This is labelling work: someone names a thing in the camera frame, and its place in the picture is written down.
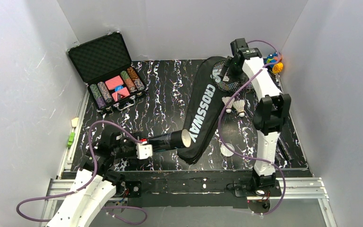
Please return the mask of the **black shuttlecock tube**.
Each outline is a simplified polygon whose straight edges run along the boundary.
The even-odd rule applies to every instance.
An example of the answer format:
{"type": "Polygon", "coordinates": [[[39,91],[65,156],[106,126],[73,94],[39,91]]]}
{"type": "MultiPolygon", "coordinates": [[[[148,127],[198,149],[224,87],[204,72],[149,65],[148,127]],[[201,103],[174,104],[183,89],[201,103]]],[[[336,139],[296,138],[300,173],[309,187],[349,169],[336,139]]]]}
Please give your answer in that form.
{"type": "Polygon", "coordinates": [[[191,142],[190,133],[186,129],[147,138],[147,143],[152,145],[154,152],[189,148],[191,142]]]}

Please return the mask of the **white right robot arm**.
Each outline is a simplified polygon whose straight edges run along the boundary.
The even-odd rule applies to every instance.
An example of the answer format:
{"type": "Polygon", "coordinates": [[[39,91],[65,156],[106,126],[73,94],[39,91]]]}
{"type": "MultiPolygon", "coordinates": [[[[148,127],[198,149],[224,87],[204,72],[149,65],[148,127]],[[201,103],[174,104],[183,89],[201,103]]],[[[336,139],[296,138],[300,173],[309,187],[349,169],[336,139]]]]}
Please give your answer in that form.
{"type": "Polygon", "coordinates": [[[289,115],[291,97],[275,85],[257,48],[250,48],[244,38],[235,39],[230,46],[233,56],[225,68],[228,77],[239,82],[232,97],[251,84],[258,98],[252,119],[258,147],[249,189],[266,192],[276,185],[277,141],[289,115]]]}

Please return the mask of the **white feather shuttlecock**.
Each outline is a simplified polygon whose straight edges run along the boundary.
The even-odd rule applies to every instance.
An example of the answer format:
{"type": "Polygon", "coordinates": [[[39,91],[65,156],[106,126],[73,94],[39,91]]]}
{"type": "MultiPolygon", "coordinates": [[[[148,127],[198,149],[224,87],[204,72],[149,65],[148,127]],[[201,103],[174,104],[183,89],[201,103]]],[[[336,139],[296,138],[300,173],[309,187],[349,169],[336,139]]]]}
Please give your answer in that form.
{"type": "Polygon", "coordinates": [[[236,101],[234,101],[232,106],[237,111],[239,117],[243,118],[245,116],[245,101],[244,100],[236,100],[236,101]]]}
{"type": "Polygon", "coordinates": [[[226,107],[225,112],[227,114],[230,114],[232,112],[232,106],[233,106],[234,100],[235,100],[234,97],[229,97],[229,96],[222,97],[222,101],[226,107]]]}

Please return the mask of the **beige block on rail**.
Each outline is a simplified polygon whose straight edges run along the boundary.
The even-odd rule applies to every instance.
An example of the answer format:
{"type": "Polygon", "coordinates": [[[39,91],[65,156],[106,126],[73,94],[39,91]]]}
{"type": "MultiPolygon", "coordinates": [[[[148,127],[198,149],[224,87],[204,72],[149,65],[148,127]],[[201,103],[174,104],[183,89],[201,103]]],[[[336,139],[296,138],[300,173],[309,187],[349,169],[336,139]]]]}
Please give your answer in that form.
{"type": "Polygon", "coordinates": [[[77,125],[78,125],[78,122],[79,122],[79,118],[78,117],[75,117],[71,120],[71,126],[72,128],[76,128],[77,125]]]}

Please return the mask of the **white tube lid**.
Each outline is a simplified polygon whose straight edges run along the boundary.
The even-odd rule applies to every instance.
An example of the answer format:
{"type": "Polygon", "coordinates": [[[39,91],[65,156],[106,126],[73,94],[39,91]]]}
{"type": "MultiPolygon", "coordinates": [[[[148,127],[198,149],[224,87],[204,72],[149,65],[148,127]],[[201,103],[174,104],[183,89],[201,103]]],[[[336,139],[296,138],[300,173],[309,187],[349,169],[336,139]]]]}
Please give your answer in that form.
{"type": "Polygon", "coordinates": [[[229,143],[222,144],[220,147],[220,152],[224,157],[231,157],[234,155],[234,146],[229,143]]]}

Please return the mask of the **black mounting base plate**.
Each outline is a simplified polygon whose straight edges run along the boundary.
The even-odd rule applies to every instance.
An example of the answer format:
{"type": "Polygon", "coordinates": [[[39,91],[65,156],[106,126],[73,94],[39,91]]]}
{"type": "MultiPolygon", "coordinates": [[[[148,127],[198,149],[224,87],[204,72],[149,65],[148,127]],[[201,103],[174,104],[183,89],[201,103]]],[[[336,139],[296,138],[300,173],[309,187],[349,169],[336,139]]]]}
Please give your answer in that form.
{"type": "Polygon", "coordinates": [[[137,182],[138,192],[129,199],[138,207],[246,208],[247,200],[267,198],[267,191],[252,192],[250,170],[127,171],[127,182],[137,182]]]}

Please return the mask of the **pink playing card deck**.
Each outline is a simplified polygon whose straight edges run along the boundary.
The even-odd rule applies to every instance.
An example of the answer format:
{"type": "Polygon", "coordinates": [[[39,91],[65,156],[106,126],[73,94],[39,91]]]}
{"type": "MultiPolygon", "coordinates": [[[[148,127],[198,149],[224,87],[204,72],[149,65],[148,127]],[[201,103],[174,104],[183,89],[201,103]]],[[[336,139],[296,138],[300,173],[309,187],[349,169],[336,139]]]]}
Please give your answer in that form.
{"type": "Polygon", "coordinates": [[[105,85],[107,86],[108,90],[115,90],[116,87],[122,86],[123,84],[124,81],[120,75],[105,81],[105,85]]]}

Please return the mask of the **blue dealer chip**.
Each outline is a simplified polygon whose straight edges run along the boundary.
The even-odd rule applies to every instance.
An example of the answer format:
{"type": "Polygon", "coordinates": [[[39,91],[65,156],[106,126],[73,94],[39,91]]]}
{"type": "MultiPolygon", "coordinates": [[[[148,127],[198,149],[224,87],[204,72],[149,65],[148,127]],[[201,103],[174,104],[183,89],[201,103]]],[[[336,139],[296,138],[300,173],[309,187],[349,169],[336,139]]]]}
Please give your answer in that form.
{"type": "Polygon", "coordinates": [[[123,86],[117,86],[117,87],[115,88],[115,92],[118,92],[118,91],[122,90],[123,88],[124,88],[123,86]]]}

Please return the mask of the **black poker chip case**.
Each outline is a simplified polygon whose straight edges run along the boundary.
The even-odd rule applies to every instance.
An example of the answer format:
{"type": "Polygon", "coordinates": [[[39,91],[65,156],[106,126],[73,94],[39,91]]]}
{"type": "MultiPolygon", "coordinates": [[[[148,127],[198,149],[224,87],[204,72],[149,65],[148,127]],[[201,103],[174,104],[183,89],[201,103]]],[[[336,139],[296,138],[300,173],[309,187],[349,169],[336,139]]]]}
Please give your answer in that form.
{"type": "Polygon", "coordinates": [[[136,104],[148,92],[148,86],[139,75],[121,32],[76,45],[67,54],[90,93],[97,112],[100,114],[122,111],[136,104]],[[108,90],[105,81],[120,75],[130,96],[118,102],[112,98],[115,90],[108,90]]]}

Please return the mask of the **black Crossway racket bag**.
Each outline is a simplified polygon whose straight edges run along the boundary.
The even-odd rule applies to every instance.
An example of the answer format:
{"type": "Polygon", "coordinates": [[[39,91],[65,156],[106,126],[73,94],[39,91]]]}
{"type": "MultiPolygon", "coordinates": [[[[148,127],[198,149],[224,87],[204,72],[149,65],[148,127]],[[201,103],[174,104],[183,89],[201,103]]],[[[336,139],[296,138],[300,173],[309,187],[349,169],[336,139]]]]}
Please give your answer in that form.
{"type": "Polygon", "coordinates": [[[216,124],[224,107],[222,97],[229,96],[220,90],[212,78],[216,64],[223,66],[225,57],[214,56],[204,60],[193,77],[192,92],[185,111],[183,128],[191,137],[191,145],[177,151],[179,158],[189,165],[198,162],[216,131],[216,124]]]}

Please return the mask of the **green clip on rail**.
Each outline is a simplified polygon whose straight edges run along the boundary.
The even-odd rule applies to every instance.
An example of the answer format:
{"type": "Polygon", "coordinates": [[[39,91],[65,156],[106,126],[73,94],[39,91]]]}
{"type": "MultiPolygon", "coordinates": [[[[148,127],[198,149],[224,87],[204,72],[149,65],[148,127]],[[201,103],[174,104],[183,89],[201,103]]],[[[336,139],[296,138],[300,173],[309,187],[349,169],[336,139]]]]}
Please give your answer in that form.
{"type": "Polygon", "coordinates": [[[75,132],[71,132],[68,137],[67,148],[71,148],[75,138],[75,132]]]}

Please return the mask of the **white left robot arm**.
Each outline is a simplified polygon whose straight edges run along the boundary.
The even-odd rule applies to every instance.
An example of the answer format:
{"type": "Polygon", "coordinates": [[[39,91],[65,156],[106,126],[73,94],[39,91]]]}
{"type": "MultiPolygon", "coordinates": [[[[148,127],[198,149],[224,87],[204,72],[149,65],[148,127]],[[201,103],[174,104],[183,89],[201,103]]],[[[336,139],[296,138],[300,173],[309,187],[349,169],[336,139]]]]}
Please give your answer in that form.
{"type": "Polygon", "coordinates": [[[93,143],[59,209],[48,221],[49,227],[88,227],[109,199],[129,195],[132,185],[125,176],[112,170],[116,159],[140,157],[141,143],[117,131],[105,142],[93,143]]]}

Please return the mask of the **colourful toy blocks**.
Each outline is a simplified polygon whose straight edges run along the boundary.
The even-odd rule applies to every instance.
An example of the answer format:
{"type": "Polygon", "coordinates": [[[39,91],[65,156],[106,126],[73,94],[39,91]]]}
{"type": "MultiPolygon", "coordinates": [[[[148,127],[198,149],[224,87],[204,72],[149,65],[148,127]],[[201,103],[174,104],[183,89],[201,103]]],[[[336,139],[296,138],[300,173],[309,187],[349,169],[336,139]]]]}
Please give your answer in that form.
{"type": "Polygon", "coordinates": [[[278,74],[284,69],[284,65],[282,63],[282,55],[279,52],[274,52],[273,54],[269,54],[264,59],[264,64],[268,65],[267,68],[273,74],[278,74]]]}

